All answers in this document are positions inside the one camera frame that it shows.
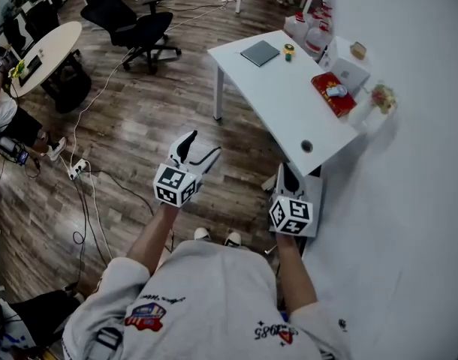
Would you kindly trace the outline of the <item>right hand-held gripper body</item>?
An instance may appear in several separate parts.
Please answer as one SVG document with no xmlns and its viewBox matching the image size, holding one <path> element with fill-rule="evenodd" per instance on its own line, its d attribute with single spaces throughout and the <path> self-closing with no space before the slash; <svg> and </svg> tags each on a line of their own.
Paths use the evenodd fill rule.
<svg viewBox="0 0 458 360">
<path fill-rule="evenodd" d="M 290 236 L 311 236 L 313 204 L 278 195 L 269 210 L 270 220 L 277 233 Z"/>
</svg>

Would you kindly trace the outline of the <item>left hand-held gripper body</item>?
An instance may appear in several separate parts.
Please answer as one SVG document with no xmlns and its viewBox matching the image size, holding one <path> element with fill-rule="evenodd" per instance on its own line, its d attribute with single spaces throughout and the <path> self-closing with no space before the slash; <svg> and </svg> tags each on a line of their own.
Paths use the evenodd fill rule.
<svg viewBox="0 0 458 360">
<path fill-rule="evenodd" d="M 153 181 L 157 200 L 175 207 L 182 207 L 195 195 L 201 186 L 203 164 L 177 163 L 167 158 L 158 167 Z"/>
</svg>

